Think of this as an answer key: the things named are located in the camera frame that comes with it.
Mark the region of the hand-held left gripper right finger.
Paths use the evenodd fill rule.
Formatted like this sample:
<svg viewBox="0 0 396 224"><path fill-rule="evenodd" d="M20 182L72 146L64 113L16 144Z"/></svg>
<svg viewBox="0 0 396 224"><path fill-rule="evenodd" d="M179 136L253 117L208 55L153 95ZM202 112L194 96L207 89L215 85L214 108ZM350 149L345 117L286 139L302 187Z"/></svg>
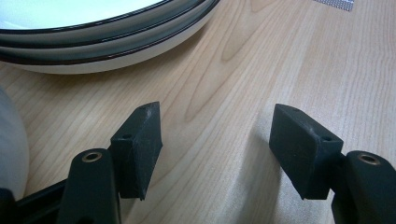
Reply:
<svg viewBox="0 0 396 224"><path fill-rule="evenodd" d="M302 199L324 200L344 141L305 114L276 104L269 148Z"/></svg>

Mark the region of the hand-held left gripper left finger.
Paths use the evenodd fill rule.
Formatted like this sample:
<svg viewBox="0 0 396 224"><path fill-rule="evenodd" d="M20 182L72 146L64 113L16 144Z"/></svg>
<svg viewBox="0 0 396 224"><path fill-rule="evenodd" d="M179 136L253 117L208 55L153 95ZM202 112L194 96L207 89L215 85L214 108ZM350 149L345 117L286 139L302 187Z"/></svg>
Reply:
<svg viewBox="0 0 396 224"><path fill-rule="evenodd" d="M139 106L110 139L121 198L146 198L162 147L160 103Z"/></svg>

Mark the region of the white plate with dark rim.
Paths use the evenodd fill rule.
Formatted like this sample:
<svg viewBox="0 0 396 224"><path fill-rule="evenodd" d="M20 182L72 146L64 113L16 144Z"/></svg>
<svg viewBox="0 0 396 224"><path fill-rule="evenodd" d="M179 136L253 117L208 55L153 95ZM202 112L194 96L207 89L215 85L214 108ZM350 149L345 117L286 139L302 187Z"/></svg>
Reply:
<svg viewBox="0 0 396 224"><path fill-rule="evenodd" d="M0 62L48 74L89 74L140 63L174 48L201 29L220 0L141 30L68 45L0 46Z"/></svg>
<svg viewBox="0 0 396 224"><path fill-rule="evenodd" d="M0 46L68 45L141 30L205 0L0 0Z"/></svg>

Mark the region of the white bowl with dark rim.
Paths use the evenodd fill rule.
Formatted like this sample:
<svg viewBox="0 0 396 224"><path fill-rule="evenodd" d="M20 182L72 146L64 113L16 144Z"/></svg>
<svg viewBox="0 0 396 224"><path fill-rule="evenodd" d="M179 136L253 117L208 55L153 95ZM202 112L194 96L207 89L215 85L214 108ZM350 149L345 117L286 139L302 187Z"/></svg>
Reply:
<svg viewBox="0 0 396 224"><path fill-rule="evenodd" d="M21 117L0 88L0 188L23 197L29 173L28 140Z"/></svg>

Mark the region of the grey striped placemat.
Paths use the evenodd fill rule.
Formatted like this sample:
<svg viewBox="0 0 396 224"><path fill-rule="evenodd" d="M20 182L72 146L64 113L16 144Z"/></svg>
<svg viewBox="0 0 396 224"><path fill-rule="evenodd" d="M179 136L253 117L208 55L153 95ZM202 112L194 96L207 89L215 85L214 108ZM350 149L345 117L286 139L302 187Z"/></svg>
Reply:
<svg viewBox="0 0 396 224"><path fill-rule="evenodd" d="M354 0L315 0L315 1L345 11L351 11L354 6Z"/></svg>

